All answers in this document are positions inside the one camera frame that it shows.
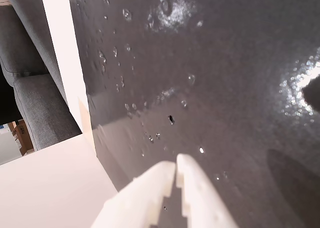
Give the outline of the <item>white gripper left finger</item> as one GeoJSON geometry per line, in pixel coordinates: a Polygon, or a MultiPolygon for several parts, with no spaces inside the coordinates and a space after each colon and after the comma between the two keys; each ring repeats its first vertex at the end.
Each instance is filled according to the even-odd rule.
{"type": "Polygon", "coordinates": [[[93,228],[149,228],[159,222],[164,198],[172,193],[176,164],[161,161],[108,199],[93,228]]]}

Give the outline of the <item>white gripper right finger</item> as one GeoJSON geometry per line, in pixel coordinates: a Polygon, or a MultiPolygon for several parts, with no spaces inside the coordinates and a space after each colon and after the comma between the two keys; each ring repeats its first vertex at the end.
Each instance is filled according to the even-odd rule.
{"type": "Polygon", "coordinates": [[[176,157],[176,187],[181,189],[181,214],[188,228],[237,228],[227,206],[196,160],[176,157]]]}

